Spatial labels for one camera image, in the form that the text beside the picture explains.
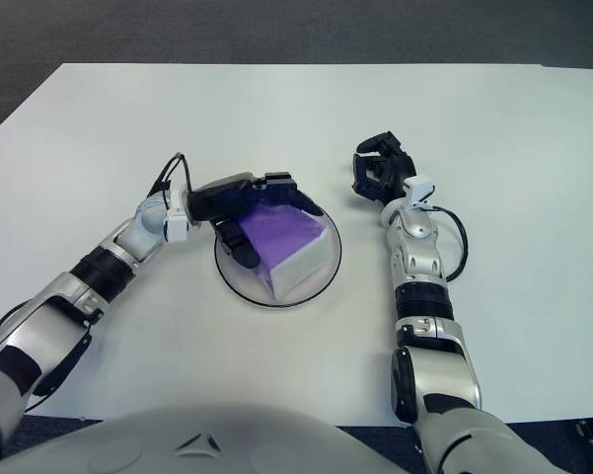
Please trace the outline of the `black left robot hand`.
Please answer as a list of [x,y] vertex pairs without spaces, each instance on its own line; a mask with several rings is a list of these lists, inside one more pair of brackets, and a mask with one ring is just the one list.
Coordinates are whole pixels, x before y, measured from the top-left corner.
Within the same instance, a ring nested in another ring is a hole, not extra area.
[[323,211],[298,190],[287,172],[256,177],[240,173],[215,181],[188,194],[188,210],[196,222],[208,221],[225,252],[242,267],[254,269],[260,263],[258,252],[236,220],[257,206],[290,205],[311,215]]

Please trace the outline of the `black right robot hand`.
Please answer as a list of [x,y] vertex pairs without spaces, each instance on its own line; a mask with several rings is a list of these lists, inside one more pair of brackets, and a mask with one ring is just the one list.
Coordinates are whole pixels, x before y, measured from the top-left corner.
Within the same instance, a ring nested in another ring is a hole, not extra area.
[[406,195],[404,180],[414,177],[411,157],[399,140],[383,132],[359,143],[353,154],[353,190],[363,198],[388,204]]

